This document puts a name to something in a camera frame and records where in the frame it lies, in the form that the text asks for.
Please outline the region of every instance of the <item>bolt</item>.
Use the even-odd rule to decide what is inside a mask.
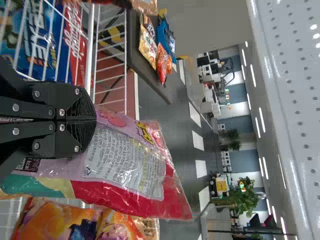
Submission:
[[[14,112],[18,112],[19,111],[19,105],[18,104],[16,104],[16,103],[14,103],[13,104],[13,106],[12,106],[12,110],[14,111]]]
[[[19,135],[19,133],[20,133],[20,130],[19,130],[19,128],[17,128],[17,127],[15,127],[15,128],[12,130],[12,134],[15,135],[15,136]]]
[[[35,150],[38,150],[40,148],[40,144],[36,142],[33,147]]]
[[[34,95],[36,98],[40,97],[40,92],[38,90],[34,91]]]
[[[59,126],[59,130],[60,130],[60,132],[63,132],[64,130],[65,130],[65,125],[64,124],[60,124],[60,126]]]
[[[65,110],[63,110],[62,108],[59,110],[59,115],[62,117],[65,115]]]

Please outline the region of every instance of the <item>red snack bag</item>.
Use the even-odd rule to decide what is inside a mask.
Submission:
[[[166,73],[167,74],[172,74],[172,57],[168,54],[169,58],[168,61],[166,62]]]
[[[159,76],[160,83],[162,85],[165,84],[167,78],[167,62],[169,59],[169,55],[159,42],[158,49],[156,53],[156,71]]]
[[[191,220],[171,154],[156,121],[96,109],[97,126],[73,159],[22,159],[0,188],[7,194],[81,199],[143,218]]]

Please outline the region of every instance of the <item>table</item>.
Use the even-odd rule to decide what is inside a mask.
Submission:
[[[140,20],[139,14],[135,10],[127,11],[126,35],[127,35],[127,64],[132,68],[167,104],[172,104],[173,91],[172,84],[167,81],[166,87],[159,82],[157,72],[149,64],[148,60],[139,51],[140,41]],[[150,16],[155,29],[159,24],[158,16]]]

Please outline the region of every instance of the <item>ceiling light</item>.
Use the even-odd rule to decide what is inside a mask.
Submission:
[[[260,113],[260,119],[261,119],[261,124],[262,124],[262,130],[265,133],[266,132],[266,126],[265,126],[264,116],[262,116],[261,107],[259,107],[259,113]]]
[[[256,130],[258,132],[258,137],[261,138],[261,136],[260,136],[260,128],[259,128],[259,124],[258,124],[258,119],[257,118],[255,118],[255,124],[256,124]]]
[[[276,215],[276,210],[275,210],[274,206],[272,206],[272,214],[273,214],[273,218],[274,218],[275,223],[277,223],[277,215]]]
[[[282,165],[281,165],[279,154],[278,154],[278,160],[279,160],[279,164],[280,164],[280,170],[281,170],[281,174],[282,174],[282,180],[283,180],[284,189],[287,189],[286,182],[285,182],[285,176],[284,176],[284,172],[282,171]]]
[[[241,69],[242,69],[243,80],[246,80],[245,70],[242,64],[241,64]]]
[[[283,219],[282,217],[280,217],[280,221],[281,221],[282,231],[283,231],[284,234],[286,234],[287,231],[286,231],[285,221],[284,221],[284,219]]]
[[[247,66],[247,61],[246,61],[246,56],[245,56],[245,51],[242,49],[242,57],[243,57],[243,62],[244,62],[244,66]]]
[[[251,110],[250,98],[248,93],[246,94],[246,97],[248,98],[249,109]]]
[[[269,200],[268,199],[266,199],[266,206],[268,207],[269,215],[271,215],[271,209],[270,209],[270,205],[269,205]]]
[[[268,170],[267,170],[267,164],[266,164],[266,159],[265,159],[265,157],[263,157],[262,160],[263,160],[265,178],[266,178],[266,179],[269,179],[269,175],[268,175]]]
[[[264,169],[262,167],[262,162],[261,162],[261,158],[260,157],[259,157],[259,164],[260,164],[261,175],[262,175],[262,177],[264,177]]]
[[[254,67],[252,66],[252,64],[250,64],[250,69],[251,69],[251,74],[252,74],[252,81],[253,81],[253,86],[256,87],[256,77],[255,77],[255,73],[254,73]]]
[[[315,30],[317,27],[318,27],[317,24],[313,24],[313,25],[310,27],[310,29],[311,29],[311,30]]]

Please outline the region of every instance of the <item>tiled floor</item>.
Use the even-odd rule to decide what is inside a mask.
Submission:
[[[171,105],[167,105],[142,79],[138,80],[140,120],[158,120],[161,124],[176,172],[194,216],[192,222],[161,220],[160,236],[165,240],[201,239],[198,216],[209,202],[207,173],[222,170],[218,135],[213,132],[205,118],[199,115],[195,106],[190,106],[186,85],[182,80],[185,75],[180,74],[180,71],[186,70],[185,68],[179,61],[178,72],[173,72],[167,78],[167,81],[171,81],[176,87]],[[200,146],[201,143],[200,140],[194,143],[193,135],[202,139],[200,149],[194,146]],[[196,160],[202,161],[198,167]]]

